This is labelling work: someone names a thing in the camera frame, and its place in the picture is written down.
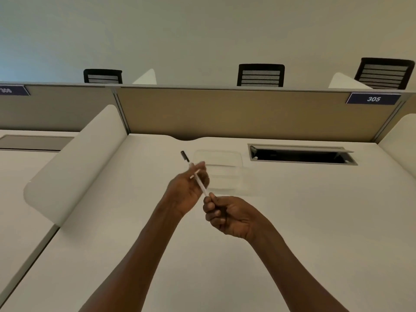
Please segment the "person's right hand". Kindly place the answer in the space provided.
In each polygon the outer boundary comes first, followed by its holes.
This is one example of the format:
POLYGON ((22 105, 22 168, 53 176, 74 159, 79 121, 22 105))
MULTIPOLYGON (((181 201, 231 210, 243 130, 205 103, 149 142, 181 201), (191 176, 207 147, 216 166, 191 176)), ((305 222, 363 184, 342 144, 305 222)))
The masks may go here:
POLYGON ((234 203, 228 207, 216 207, 209 197, 205 197, 203 202, 205 219, 214 228, 249 243, 262 227, 270 224, 260 211, 239 197, 235 197, 234 203))

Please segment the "person's left hand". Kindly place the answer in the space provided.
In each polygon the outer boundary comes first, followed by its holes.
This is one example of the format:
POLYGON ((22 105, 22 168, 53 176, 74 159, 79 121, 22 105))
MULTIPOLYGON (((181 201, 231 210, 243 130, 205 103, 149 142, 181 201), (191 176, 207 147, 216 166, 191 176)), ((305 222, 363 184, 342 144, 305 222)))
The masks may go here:
POLYGON ((191 176, 188 168, 187 171, 173 178, 159 202, 159 207, 173 212, 178 218, 187 214, 200 197, 204 197, 195 179, 191 176))

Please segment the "white pen with black cap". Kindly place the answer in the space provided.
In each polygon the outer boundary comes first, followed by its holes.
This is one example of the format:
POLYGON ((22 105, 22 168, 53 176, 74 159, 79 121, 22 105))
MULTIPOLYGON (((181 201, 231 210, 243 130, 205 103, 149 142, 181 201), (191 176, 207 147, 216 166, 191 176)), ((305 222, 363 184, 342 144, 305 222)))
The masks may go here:
MULTIPOLYGON (((186 153, 184 151, 181 151, 180 154, 183 157, 184 161, 188 163, 189 167, 194 166, 194 164, 190 161, 190 159, 187 157, 187 155, 186 155, 186 153)), ((199 188, 201 189, 204 197, 208 197, 209 196, 209 193, 208 193, 207 189, 205 188, 204 183, 202 182, 202 180, 198 176, 198 171, 196 171, 194 173, 193 178, 197 182, 197 184, 198 184, 199 188)))

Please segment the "person's left forearm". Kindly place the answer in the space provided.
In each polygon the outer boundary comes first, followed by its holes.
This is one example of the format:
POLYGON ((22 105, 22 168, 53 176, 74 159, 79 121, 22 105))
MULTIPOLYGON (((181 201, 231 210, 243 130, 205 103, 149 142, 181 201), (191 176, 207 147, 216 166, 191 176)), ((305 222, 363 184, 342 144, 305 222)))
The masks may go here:
POLYGON ((141 312, 159 262, 184 213, 158 204, 137 240, 79 312, 141 312))

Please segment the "person's right forearm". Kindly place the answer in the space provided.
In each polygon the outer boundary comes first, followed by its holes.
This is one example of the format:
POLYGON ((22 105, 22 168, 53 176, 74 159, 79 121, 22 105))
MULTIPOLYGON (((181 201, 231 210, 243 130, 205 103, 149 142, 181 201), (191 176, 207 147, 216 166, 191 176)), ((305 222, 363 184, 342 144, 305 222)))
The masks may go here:
POLYGON ((251 221, 246 240, 268 270, 290 312, 349 312, 301 264, 263 215, 251 221))

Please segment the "clear plastic tray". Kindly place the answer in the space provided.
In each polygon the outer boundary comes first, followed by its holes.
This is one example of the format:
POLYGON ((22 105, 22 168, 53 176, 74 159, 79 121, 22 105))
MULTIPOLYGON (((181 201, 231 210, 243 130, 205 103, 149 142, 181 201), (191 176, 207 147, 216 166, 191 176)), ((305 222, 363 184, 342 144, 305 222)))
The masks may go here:
POLYGON ((198 149, 193 161, 205 162, 210 178, 207 192, 224 195, 243 195, 250 192, 248 169, 243 166, 240 152, 198 149))

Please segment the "beige desk partition panel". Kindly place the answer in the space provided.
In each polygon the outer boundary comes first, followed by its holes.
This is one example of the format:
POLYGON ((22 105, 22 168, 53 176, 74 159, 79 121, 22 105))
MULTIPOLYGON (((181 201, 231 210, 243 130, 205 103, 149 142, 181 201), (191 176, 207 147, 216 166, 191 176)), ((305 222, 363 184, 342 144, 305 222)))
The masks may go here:
POLYGON ((120 87, 130 133, 299 141, 375 142, 412 93, 120 87))
POLYGON ((117 95, 118 84, 22 83, 30 96, 0 95, 0 130, 80 132, 106 106, 116 107, 130 132, 117 95))

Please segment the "white desk side divider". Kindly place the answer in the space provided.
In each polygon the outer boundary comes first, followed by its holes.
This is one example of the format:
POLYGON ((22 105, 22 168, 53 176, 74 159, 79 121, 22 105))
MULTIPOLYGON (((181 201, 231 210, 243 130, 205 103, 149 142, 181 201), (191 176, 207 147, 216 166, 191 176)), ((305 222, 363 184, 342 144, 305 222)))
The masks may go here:
POLYGON ((332 77, 329 89, 371 89, 371 87, 343 74, 337 72, 332 77))
POLYGON ((378 145, 416 180, 416 114, 402 117, 378 145))
POLYGON ((146 71, 143 75, 141 75, 137 80, 135 80, 133 85, 145 85, 145 86, 151 86, 151 85, 157 85, 156 80, 156 73, 153 68, 146 71))
POLYGON ((127 135, 117 108, 107 105, 26 184, 25 202, 62 227, 127 135))

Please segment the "black mesh office chair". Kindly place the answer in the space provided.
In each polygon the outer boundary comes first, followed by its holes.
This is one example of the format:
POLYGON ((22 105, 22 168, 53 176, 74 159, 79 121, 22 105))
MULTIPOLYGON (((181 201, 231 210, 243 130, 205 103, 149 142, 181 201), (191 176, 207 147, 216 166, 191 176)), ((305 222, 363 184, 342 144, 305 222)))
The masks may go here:
POLYGON ((283 87, 285 66, 272 63, 240 64, 237 86, 283 87))
POLYGON ((372 89, 405 90, 416 63, 396 58, 361 58, 354 79, 372 89))
POLYGON ((89 68, 83 71, 83 76, 84 83, 123 83, 122 70, 89 68))

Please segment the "blue desk number label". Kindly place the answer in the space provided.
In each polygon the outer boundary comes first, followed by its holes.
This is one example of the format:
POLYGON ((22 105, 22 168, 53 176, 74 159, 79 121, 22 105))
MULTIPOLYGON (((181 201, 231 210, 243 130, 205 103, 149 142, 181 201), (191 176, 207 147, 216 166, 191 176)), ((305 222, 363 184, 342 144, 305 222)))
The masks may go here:
POLYGON ((346 100, 346 104, 361 105, 395 105, 401 94, 380 92, 353 92, 346 100))
POLYGON ((5 95, 5 96, 30 96, 30 93, 24 85, 0 84, 0 95, 5 95))

